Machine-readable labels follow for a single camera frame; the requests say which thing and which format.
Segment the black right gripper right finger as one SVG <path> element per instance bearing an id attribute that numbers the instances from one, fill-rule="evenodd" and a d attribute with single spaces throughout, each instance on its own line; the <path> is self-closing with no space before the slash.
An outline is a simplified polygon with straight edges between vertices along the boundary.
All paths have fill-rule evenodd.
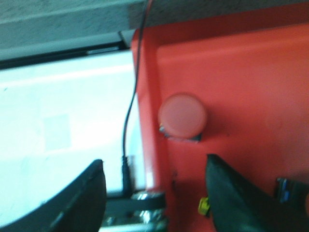
<path id="1" fill-rule="evenodd" d="M 207 155 L 206 188 L 218 232 L 307 232 L 309 218 L 263 192 L 216 154 Z"/>

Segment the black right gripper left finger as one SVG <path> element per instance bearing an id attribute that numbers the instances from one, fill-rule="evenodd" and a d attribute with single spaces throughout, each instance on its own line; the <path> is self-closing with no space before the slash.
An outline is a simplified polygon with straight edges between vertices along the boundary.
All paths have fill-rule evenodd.
<path id="1" fill-rule="evenodd" d="M 103 161 L 94 160 L 49 201 L 1 227 L 2 232 L 97 232 L 106 209 Z"/>

